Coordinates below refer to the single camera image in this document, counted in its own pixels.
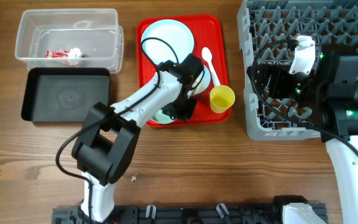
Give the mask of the red snack wrapper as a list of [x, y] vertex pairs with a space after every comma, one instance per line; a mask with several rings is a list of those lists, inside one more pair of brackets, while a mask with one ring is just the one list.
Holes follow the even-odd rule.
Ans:
[[59, 60], [59, 63], [62, 63], [64, 65], [68, 65], [71, 67], [80, 67], [82, 64], [82, 61], [80, 60], [80, 58], [74, 58], [74, 59], [70, 59], [67, 58], [67, 53], [70, 50], [56, 50], [56, 51], [51, 51], [48, 50], [45, 58], [60, 58], [61, 60]]

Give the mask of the white tissue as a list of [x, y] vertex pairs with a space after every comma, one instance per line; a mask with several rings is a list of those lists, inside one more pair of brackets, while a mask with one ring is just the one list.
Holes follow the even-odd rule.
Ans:
[[82, 52], [79, 48], [70, 49], [67, 53], [67, 58], [74, 59], [74, 58], [81, 58]]

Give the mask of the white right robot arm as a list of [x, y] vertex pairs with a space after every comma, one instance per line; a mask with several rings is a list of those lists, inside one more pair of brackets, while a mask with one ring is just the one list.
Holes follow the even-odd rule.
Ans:
[[334, 166], [344, 223], [358, 223], [358, 53], [343, 44], [316, 48], [307, 35], [283, 40], [293, 52], [290, 65], [260, 63], [248, 67], [258, 99], [291, 98], [311, 109], [306, 129], [320, 133]]

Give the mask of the mint green bowl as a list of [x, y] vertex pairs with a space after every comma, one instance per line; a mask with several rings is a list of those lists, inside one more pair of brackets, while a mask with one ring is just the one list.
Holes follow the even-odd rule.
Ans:
[[170, 124], [175, 121], [175, 119], [169, 117], [163, 113], [163, 110], [158, 110], [152, 117], [151, 120], [158, 124]]

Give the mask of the light blue bowl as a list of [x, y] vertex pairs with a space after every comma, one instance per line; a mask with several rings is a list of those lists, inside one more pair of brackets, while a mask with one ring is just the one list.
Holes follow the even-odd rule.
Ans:
[[211, 75], [207, 66], [204, 66], [204, 71], [201, 72], [200, 75], [204, 75], [204, 91], [205, 91], [209, 87], [209, 84], [211, 82]]

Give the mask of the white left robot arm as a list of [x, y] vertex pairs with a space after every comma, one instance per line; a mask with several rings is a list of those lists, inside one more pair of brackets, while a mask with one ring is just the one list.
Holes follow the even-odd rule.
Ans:
[[195, 81], [203, 74], [201, 60], [189, 55], [155, 66], [154, 77], [125, 100], [96, 103], [82, 129], [73, 137], [71, 155], [88, 187], [81, 205], [88, 223], [102, 223], [114, 209], [114, 184], [129, 167], [140, 131], [158, 111], [187, 121], [196, 106]]

